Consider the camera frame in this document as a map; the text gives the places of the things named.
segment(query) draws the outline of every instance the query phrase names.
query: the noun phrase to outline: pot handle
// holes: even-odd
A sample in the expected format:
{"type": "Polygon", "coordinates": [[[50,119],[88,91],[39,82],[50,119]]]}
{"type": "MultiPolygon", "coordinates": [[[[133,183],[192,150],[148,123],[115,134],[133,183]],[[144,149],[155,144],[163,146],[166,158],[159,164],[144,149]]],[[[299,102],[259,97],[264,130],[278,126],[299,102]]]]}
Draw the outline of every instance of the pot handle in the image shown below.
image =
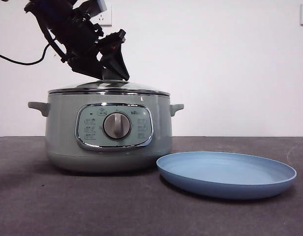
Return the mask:
{"type": "Polygon", "coordinates": [[[41,114],[44,117],[47,117],[49,115],[51,105],[50,103],[44,102],[28,102],[28,107],[41,111],[41,114]]]}
{"type": "Polygon", "coordinates": [[[171,116],[173,117],[177,111],[182,110],[182,109],[184,109],[184,104],[170,105],[171,116]]]}

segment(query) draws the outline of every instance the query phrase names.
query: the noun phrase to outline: control panel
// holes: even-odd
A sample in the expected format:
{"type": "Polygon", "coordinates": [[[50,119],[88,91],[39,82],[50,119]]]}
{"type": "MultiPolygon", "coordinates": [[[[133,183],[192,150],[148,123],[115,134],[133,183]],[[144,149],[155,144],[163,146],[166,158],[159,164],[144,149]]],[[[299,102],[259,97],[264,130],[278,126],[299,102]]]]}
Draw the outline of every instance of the control panel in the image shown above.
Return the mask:
{"type": "Polygon", "coordinates": [[[85,149],[146,146],[152,135],[151,114],[142,105],[89,104],[78,113],[75,136],[85,149]]]}

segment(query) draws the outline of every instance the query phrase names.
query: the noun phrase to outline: plate rim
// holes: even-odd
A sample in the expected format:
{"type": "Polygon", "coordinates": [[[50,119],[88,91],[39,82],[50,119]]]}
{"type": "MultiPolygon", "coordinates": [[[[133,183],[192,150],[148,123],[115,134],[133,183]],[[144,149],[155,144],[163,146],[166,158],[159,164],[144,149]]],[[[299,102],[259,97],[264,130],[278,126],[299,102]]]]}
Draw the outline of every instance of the plate rim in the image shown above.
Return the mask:
{"type": "Polygon", "coordinates": [[[182,151],[182,152],[175,152],[175,153],[170,153],[168,155],[164,155],[164,156],[160,157],[156,161],[156,164],[157,164],[157,167],[159,169],[161,169],[162,171],[165,171],[165,172],[167,172],[167,173],[169,173],[171,175],[175,175],[175,176],[178,176],[178,177],[183,177],[183,178],[187,178],[187,179],[191,179],[191,180],[196,180],[196,181],[201,181],[201,182],[206,182],[206,183],[236,185],[236,186],[266,186],[266,185],[275,185],[275,184],[287,183],[287,182],[290,182],[290,181],[294,180],[296,178],[297,174],[298,174],[297,171],[292,166],[290,166],[288,164],[285,164],[285,163],[283,163],[281,161],[276,161],[276,160],[273,160],[273,159],[270,159],[270,158],[266,158],[266,157],[262,157],[262,156],[255,156],[255,155],[236,153],[236,152],[223,152],[223,151],[182,151]],[[273,183],[265,183],[265,184],[222,183],[222,182],[207,181],[207,180],[202,180],[202,179],[197,179],[197,178],[191,178],[191,177],[186,177],[186,176],[178,175],[178,174],[175,174],[175,173],[172,173],[172,172],[169,172],[169,171],[165,170],[164,168],[162,168],[159,165],[160,160],[163,159],[163,158],[165,158],[165,157],[167,157],[167,156],[176,155],[176,154],[180,154],[180,153],[199,153],[199,152],[201,152],[201,153],[235,154],[235,155],[243,155],[243,156],[251,156],[251,157],[256,157],[256,158],[262,158],[262,159],[278,162],[280,164],[283,164],[283,165],[287,166],[288,168],[291,168],[294,171],[294,175],[291,178],[286,179],[286,180],[277,181],[277,182],[273,182],[273,183]]]}

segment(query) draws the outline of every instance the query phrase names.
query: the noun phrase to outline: white wall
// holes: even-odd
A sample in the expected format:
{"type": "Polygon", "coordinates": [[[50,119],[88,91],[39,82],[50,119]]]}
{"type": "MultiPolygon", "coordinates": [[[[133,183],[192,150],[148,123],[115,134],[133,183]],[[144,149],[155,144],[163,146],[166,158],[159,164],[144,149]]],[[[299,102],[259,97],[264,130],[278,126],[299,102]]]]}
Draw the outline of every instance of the white wall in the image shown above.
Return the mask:
{"type": "MultiPolygon", "coordinates": [[[[303,0],[110,0],[130,81],[171,93],[185,110],[174,135],[303,136],[303,0]]],[[[47,44],[27,0],[0,1],[0,53],[40,58],[47,44]]],[[[47,91],[93,79],[50,48],[34,66],[0,59],[0,136],[44,135],[27,108],[47,91]]]]}

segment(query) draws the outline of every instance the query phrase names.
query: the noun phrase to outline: pot base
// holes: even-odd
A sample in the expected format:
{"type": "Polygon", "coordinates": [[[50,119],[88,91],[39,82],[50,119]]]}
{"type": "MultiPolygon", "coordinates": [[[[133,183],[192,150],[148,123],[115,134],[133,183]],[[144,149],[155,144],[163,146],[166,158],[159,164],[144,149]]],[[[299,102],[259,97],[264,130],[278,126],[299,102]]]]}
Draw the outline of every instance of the pot base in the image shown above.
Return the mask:
{"type": "Polygon", "coordinates": [[[162,150],[142,155],[127,156],[124,153],[117,155],[98,156],[69,156],[47,152],[48,159],[62,169],[86,173],[116,173],[144,169],[156,164],[156,160],[167,155],[170,150],[162,150]]]}

